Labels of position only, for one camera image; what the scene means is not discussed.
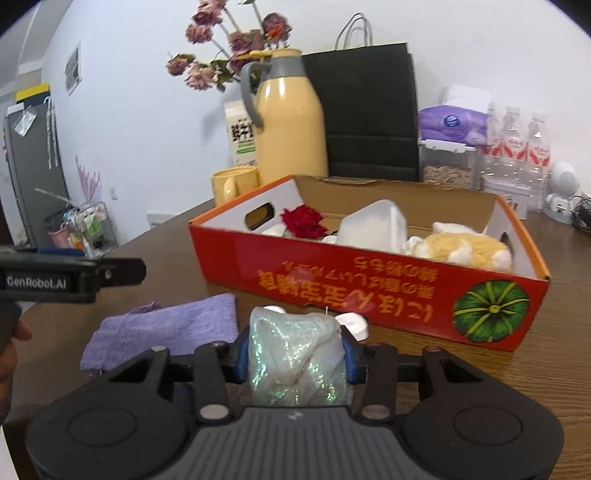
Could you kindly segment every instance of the ceiling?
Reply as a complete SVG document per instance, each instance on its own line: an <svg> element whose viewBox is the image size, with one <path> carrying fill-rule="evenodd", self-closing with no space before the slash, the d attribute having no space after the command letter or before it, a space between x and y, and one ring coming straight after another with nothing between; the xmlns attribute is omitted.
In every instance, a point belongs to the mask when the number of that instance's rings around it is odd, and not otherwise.
<svg viewBox="0 0 591 480"><path fill-rule="evenodd" d="M0 98L12 97L21 73L40 68L47 46L73 0L43 0L0 38Z"/></svg>

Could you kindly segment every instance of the wet wipes package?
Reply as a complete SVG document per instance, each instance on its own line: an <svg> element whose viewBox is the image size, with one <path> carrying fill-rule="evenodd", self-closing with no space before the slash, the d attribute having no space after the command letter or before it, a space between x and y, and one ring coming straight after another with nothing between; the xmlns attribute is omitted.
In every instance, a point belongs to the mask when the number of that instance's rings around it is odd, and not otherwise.
<svg viewBox="0 0 591 480"><path fill-rule="evenodd" d="M425 108L418 114L423 140L486 145L486 114L451 105Z"/></svg>

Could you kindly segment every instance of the purple towel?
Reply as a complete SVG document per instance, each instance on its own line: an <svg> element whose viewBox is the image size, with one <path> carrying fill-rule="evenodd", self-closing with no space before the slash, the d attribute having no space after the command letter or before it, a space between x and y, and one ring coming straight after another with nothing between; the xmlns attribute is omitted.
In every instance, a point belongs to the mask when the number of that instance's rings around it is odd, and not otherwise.
<svg viewBox="0 0 591 480"><path fill-rule="evenodd" d="M234 295L225 293L167 309L155 301L105 318L86 345L80 370L97 377L155 345L168 347L171 355L188 355L205 343L233 342L237 336Z"/></svg>

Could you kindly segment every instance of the yellow mug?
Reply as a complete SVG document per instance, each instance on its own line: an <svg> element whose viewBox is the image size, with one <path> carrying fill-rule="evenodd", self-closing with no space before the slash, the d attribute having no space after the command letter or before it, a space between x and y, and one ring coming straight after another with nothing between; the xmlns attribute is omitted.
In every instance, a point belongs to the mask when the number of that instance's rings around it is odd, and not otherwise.
<svg viewBox="0 0 591 480"><path fill-rule="evenodd" d="M216 205L222 205L236 197L253 191L259 186L256 167L234 167L212 175L212 191Z"/></svg>

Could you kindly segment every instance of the refrigerator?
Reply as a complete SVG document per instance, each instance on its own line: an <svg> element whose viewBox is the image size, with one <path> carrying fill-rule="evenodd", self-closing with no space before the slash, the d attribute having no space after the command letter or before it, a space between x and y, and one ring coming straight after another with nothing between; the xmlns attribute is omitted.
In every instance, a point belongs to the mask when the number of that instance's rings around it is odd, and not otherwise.
<svg viewBox="0 0 591 480"><path fill-rule="evenodd" d="M15 126L22 118L23 112L15 112L4 118L4 134L6 143L6 160L17 198L18 209L27 231L32 247L51 248L54 246L49 237L45 220L66 208L66 204L58 199L36 192L41 188L48 192L69 198L61 159L54 158L49 168L47 152L47 105L32 107L37 116L24 137L17 134Z"/></svg>

